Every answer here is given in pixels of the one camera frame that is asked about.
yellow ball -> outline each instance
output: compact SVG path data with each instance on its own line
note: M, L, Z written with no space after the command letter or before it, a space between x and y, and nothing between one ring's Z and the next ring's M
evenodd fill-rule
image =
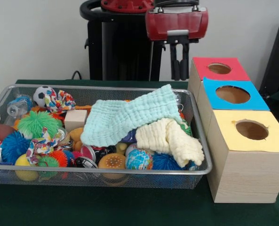
M27 161L26 154L21 155L17 159L15 166L31 166L30 163ZM36 171L15 170L15 173L20 180L24 181L33 181L36 180L39 176Z

red robot part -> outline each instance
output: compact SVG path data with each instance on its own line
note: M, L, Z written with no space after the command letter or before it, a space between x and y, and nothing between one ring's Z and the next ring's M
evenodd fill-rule
M189 39L201 39L208 25L206 8L199 11L182 11L181 8L155 8L145 15L148 37L153 40L167 40L170 31L188 30Z
M117 13L145 13L154 8L154 0L102 0L101 7Z

stacked wooden boxes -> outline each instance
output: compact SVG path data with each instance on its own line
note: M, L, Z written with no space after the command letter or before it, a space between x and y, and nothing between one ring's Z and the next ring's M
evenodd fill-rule
M238 60L194 57L189 90L212 154L214 202L275 202L279 123Z

circular hole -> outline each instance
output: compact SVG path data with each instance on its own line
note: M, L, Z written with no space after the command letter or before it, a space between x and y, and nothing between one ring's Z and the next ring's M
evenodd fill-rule
M231 72L231 68L228 65L213 63L208 65L208 69L216 74L228 74Z
M222 86L216 89L218 97L233 104L242 104L250 99L249 93L236 86Z
M259 122L252 120L241 120L236 124L237 131L252 140L263 140L269 132L267 128Z

soccer ball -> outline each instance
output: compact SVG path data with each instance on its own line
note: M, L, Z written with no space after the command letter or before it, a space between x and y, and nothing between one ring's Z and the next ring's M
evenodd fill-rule
M32 97L34 102L40 107L46 107L45 94L47 91L52 91L53 88L49 86L41 86L36 89L34 96Z

